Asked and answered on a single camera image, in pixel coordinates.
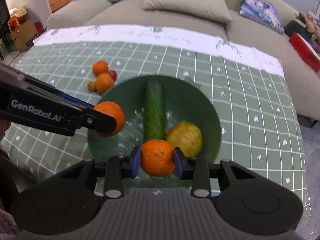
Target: small apple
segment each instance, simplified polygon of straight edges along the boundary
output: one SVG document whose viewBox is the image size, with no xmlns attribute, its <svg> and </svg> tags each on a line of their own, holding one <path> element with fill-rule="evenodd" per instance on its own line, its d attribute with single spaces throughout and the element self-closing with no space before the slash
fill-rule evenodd
<svg viewBox="0 0 320 240">
<path fill-rule="evenodd" d="M 113 81 L 116 81 L 116 80 L 117 80 L 118 75 L 117 75 L 117 72 L 116 72 L 116 71 L 114 71 L 114 70 L 109 70 L 109 71 L 108 71 L 108 74 L 112 77 Z"/>
</svg>

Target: red box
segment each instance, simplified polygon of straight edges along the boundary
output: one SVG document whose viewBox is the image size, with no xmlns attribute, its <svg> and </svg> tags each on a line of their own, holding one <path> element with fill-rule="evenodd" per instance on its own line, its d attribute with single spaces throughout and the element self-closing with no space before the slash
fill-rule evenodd
<svg viewBox="0 0 320 240">
<path fill-rule="evenodd" d="M 289 42 L 298 52 L 303 61 L 317 73 L 320 70 L 320 60 L 315 55 L 316 52 L 313 50 L 311 45 L 296 32 L 292 34 Z"/>
</svg>

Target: orange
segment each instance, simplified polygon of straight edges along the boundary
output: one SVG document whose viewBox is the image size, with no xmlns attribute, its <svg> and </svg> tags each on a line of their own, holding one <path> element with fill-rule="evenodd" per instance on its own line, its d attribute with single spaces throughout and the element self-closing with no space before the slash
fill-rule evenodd
<svg viewBox="0 0 320 240">
<path fill-rule="evenodd" d="M 114 85 L 113 78 L 108 73 L 100 74 L 96 79 L 96 89 L 99 94 L 103 94 Z"/>
<path fill-rule="evenodd" d="M 108 73 L 109 65 L 104 60 L 99 60 L 92 65 L 92 72 L 98 76 L 101 73 Z"/>
<path fill-rule="evenodd" d="M 174 171 L 173 150 L 166 141 L 147 141 L 141 146 L 141 168 L 150 176 L 169 176 Z"/>
<path fill-rule="evenodd" d="M 124 116 L 124 112 L 122 111 L 122 109 L 119 105 L 117 105 L 114 102 L 106 101 L 106 102 L 102 102 L 102 103 L 96 105 L 93 109 L 114 117 L 117 122 L 116 128 L 112 133 L 106 134 L 106 133 L 102 133 L 102 132 L 96 132 L 99 136 L 108 137 L 108 136 L 112 136 L 112 135 L 115 135 L 118 132 L 120 132 L 120 130 L 122 129 L 122 127 L 124 125 L 125 116 Z"/>
</svg>

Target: green bowl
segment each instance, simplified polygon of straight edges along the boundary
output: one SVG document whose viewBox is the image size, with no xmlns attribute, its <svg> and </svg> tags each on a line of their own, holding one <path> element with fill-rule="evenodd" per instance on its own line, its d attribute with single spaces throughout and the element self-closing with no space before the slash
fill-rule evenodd
<svg viewBox="0 0 320 240">
<path fill-rule="evenodd" d="M 117 103 L 124 111 L 126 122 L 122 130 L 112 137 L 100 137 L 88 130 L 88 146 L 96 162 L 108 158 L 129 155 L 135 145 L 143 143 L 143 105 L 147 80 L 150 76 L 140 76 L 124 81 L 102 95 L 100 101 Z M 221 125 L 218 115 L 209 99 L 192 82 L 173 77 L 156 75 L 161 81 L 167 111 L 167 130 L 178 122 L 195 124 L 201 130 L 203 145 L 199 156 L 213 163 L 221 143 Z M 124 187 L 188 187 L 190 182 L 178 179 L 175 173 L 165 178 L 147 175 L 141 168 L 137 179 L 129 179 Z"/>
</svg>

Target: brown fruit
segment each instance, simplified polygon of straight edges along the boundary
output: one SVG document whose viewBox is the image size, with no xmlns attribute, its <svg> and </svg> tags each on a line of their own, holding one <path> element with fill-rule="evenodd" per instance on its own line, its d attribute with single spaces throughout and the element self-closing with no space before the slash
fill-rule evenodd
<svg viewBox="0 0 320 240">
<path fill-rule="evenodd" d="M 90 92 L 95 92 L 97 90 L 95 80 L 90 81 L 87 87 Z"/>
<path fill-rule="evenodd" d="M 113 87 L 113 85 L 113 78 L 108 73 L 102 73 L 96 79 L 96 89 L 101 95 Z"/>
</svg>

